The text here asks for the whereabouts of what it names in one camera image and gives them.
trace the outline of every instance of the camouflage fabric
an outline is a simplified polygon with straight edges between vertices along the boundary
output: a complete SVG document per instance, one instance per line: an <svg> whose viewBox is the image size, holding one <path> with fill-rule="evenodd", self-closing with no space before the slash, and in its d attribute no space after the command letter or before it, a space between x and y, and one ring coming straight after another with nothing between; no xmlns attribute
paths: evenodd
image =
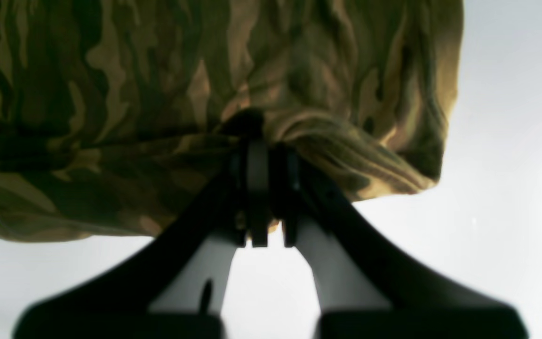
<svg viewBox="0 0 542 339"><path fill-rule="evenodd" d="M157 236L255 107L350 201L437 184L461 0L0 0L0 239Z"/></svg>

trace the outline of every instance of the camouflage cloth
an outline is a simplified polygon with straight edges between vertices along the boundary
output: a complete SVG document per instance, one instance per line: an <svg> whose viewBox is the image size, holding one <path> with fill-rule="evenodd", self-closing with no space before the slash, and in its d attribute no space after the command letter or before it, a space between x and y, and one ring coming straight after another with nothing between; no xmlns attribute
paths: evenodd
<svg viewBox="0 0 542 339"><path fill-rule="evenodd" d="M436 185L461 0L1 0L0 239L157 236L260 109L356 202Z"/></svg>

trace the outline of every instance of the green camouflage pattern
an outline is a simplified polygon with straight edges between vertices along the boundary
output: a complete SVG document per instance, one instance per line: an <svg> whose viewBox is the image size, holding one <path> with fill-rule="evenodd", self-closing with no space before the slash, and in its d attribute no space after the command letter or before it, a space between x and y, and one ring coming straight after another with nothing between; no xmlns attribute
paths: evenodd
<svg viewBox="0 0 542 339"><path fill-rule="evenodd" d="M437 184L461 0L0 0L0 239L157 236L237 112L351 202Z"/></svg>

